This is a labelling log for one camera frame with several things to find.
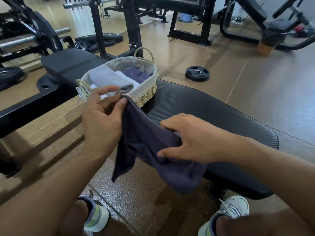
foot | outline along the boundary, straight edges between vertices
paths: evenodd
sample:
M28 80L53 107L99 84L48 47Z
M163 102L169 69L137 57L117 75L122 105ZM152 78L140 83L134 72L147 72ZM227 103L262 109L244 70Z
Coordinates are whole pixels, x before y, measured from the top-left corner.
M220 216L227 216L231 219L236 219L250 214L250 207L247 200L239 195L234 195L221 201L220 209L211 217L210 221L206 222L198 231L198 236L216 236L213 231L213 226Z
M90 198L87 196L79 197L79 199L89 201L93 207L84 223L84 229L89 232L97 233L106 226L109 219L109 212L104 206L96 204L92 198L93 196L90 196Z

woven straw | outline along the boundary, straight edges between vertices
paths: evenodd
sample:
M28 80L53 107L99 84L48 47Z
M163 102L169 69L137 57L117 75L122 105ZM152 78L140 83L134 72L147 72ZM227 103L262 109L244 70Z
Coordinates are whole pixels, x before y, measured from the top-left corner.
M142 50L142 49L147 50L149 52L149 54L152 57L152 61L141 58L141 57L136 57L137 52L139 50ZM154 57L153 57L152 52L145 47L139 47L135 51L134 57L137 59L145 60L147 62L154 64ZM81 79L77 79L77 84L78 84L78 86L80 86L80 84L82 84L82 86L83 86L82 92L87 96L87 99L88 99L90 93L92 92L92 88ZM136 99L133 99L133 101L141 108L155 95L156 90L157 90L157 84L156 84L156 82L154 82L150 87L148 87L145 91L143 91Z

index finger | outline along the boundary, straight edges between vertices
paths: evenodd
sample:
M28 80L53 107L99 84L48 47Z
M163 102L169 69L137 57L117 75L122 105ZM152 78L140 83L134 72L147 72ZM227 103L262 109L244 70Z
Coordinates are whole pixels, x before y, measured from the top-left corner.
M183 130L183 127L185 126L183 122L184 120L185 117L176 115L170 117L169 119L162 120L160 122L160 125L164 129L181 132Z
M100 103L100 96L109 92L115 92L120 89L118 85L106 85L103 87L95 88L91 92L87 104L89 103Z

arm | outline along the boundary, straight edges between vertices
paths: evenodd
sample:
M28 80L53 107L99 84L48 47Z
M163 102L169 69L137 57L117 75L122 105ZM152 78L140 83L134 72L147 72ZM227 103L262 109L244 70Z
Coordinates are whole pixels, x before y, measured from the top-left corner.
M269 186L315 230L315 164L229 133L192 115L173 116L162 121L161 126L179 131L183 145L163 149L158 156L236 164Z
M120 96L112 96L100 100L100 95L116 90L117 86L107 86L91 93L82 111L83 150L0 207L0 235L56 234L68 210L120 139L127 99L119 101Z

floor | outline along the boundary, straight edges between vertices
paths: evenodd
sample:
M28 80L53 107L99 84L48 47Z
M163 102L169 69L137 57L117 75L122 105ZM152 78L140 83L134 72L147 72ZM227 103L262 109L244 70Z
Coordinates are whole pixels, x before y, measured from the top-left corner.
M58 8L61 0L51 0L47 6L41 0L27 1L36 2L34 7L43 10L54 28L71 25L73 37L90 34L91 24L82 28L80 19L74 21L74 14L67 14L71 10ZM60 15L58 12L53 20L45 12L49 8L55 8L54 12L59 11ZM315 44L291 53L273 51L263 57L256 54L255 45L224 38L215 25L210 31L214 42L209 47L168 38L169 26L170 23L153 21L141 27L142 43L155 56L158 78L198 89L229 104L272 128L279 137L281 151L315 163ZM201 25L177 23L176 28L197 33ZM128 49L120 13L117 18L111 17L103 30L124 35L124 42L108 48L109 53L117 55ZM209 69L210 79L202 83L188 80L185 70L192 65ZM6 100L0 103L0 110L35 94L35 82L44 73L44 69L30 72L24 82L0 92L0 98ZM1 152L17 158L23 165L14 178L0 178L0 202L60 167L81 150L82 103L76 106L76 101L77 98L69 100L0 140ZM191 194L179 195L140 160L112 183L114 160L115 152L84 190L84 194L92 190L94 199L111 213L109 225L96 235L197 235L199 227L218 209L207 195L209 181L203 180ZM276 195L249 203L251 213L276 212L287 207Z

